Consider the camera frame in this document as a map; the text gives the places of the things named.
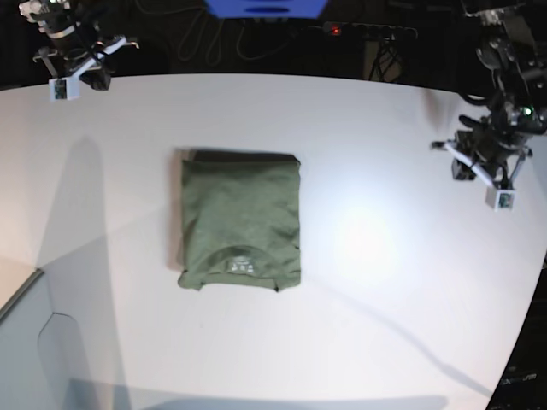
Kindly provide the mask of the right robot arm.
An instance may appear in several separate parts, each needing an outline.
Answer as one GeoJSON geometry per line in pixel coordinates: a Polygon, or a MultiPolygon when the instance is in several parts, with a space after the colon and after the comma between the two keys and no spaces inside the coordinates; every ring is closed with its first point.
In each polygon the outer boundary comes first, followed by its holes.
{"type": "Polygon", "coordinates": [[[107,91],[114,72],[108,59],[123,47],[139,47],[136,39],[102,32],[106,1],[21,1],[19,12],[50,40],[51,46],[39,48],[32,59],[50,73],[53,101],[79,97],[82,84],[107,91]]]}

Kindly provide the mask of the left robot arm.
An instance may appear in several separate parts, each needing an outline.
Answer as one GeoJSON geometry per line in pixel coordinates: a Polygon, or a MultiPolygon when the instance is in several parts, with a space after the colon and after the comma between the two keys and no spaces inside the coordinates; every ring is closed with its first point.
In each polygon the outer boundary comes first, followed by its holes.
{"type": "Polygon", "coordinates": [[[479,20],[476,54],[491,71],[493,93],[475,98],[487,108],[479,120],[462,115],[463,129],[452,140],[430,147],[453,157],[455,180],[481,179],[494,190],[513,190],[514,181],[532,150],[527,141],[546,133],[546,55],[534,40],[521,8],[523,1],[464,1],[465,16],[479,20]]]}

